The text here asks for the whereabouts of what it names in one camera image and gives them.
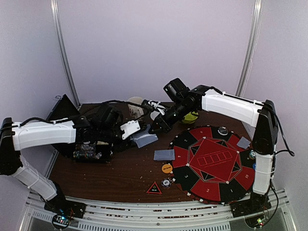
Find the red triangle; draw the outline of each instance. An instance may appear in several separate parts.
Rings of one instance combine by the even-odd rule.
[[[158,187],[158,185],[155,181],[146,193],[147,194],[162,194],[162,191],[160,191],[160,189],[159,189],[159,187]]]

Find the white wall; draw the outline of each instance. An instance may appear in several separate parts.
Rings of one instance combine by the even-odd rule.
[[[0,0],[0,123],[5,117],[23,121],[46,118],[55,95],[71,97],[53,25],[50,1]],[[45,173],[52,148],[22,151]],[[0,229],[14,231],[28,190],[15,179],[0,176]]]
[[[163,87],[176,77],[234,94],[253,11],[253,0],[59,1],[80,101],[168,101]]]
[[[289,146],[282,153],[275,183],[285,188],[301,230],[308,230],[308,2],[267,0],[245,98],[275,102]],[[278,150],[284,148],[279,140]]]

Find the red and black game board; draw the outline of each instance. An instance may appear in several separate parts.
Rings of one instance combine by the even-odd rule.
[[[188,196],[204,203],[224,204],[243,198],[255,178],[249,158],[251,148],[237,146],[239,136],[218,127],[186,130],[175,137],[170,148],[175,184]]]

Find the orange poker chip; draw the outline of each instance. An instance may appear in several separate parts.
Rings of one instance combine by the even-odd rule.
[[[172,165],[171,164],[165,164],[162,166],[162,171],[164,173],[170,173],[172,172]]]

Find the wooden tabletop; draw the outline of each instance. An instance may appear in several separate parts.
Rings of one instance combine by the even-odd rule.
[[[80,111],[85,111],[93,104],[84,104]],[[129,118],[128,107],[120,105],[124,118]],[[162,172],[164,161],[154,161],[154,151],[167,149],[169,143],[180,132],[195,126],[225,126],[240,136],[249,136],[238,120],[206,111],[199,112],[200,118],[192,125],[176,123],[167,133],[159,133],[159,140],[138,149],[130,148],[121,153],[115,153],[111,164],[76,163],[58,155],[52,169],[50,179],[59,183],[67,196],[127,203],[160,203],[190,201],[178,187],[172,185],[169,189],[160,186],[161,181],[168,177]],[[154,183],[160,186],[162,195],[146,194]]]

